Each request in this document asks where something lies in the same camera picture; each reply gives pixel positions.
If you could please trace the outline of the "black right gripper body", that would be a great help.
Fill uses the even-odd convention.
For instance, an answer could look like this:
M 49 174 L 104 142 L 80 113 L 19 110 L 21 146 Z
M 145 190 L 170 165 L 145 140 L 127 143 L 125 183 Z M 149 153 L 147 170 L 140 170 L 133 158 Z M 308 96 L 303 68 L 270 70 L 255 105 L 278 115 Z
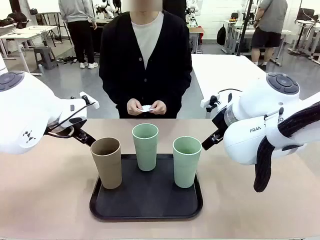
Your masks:
M 228 125 L 226 124 L 225 121 L 225 112 L 226 112 L 226 107 L 222 108 L 217 112 L 215 117 L 212 119 L 213 124 L 217 127 L 217 129 L 220 132 L 225 132 L 228 128 Z

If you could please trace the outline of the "person's left hand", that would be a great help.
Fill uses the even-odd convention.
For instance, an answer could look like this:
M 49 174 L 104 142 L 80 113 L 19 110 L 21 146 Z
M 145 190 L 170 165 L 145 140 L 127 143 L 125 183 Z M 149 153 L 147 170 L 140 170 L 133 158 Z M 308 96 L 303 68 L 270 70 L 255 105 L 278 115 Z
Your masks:
M 163 101 L 157 100 L 152 104 L 149 112 L 154 115 L 164 115 L 167 112 L 167 106 Z

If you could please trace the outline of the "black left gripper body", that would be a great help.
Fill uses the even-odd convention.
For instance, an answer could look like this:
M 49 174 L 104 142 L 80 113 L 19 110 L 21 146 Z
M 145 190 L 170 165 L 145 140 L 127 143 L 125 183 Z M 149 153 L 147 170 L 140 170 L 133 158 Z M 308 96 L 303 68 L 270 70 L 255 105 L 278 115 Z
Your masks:
M 73 125 L 73 134 L 71 135 L 72 138 L 76 139 L 79 142 L 86 142 L 87 141 L 87 133 L 81 129 L 78 125 Z

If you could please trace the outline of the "person's right hand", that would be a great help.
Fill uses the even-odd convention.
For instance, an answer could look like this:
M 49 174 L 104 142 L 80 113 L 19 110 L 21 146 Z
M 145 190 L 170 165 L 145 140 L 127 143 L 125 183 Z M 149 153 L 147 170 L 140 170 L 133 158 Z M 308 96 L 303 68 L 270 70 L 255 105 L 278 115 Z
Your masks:
M 127 102 L 127 113 L 131 116 L 138 116 L 142 113 L 143 107 L 140 102 L 132 98 Z

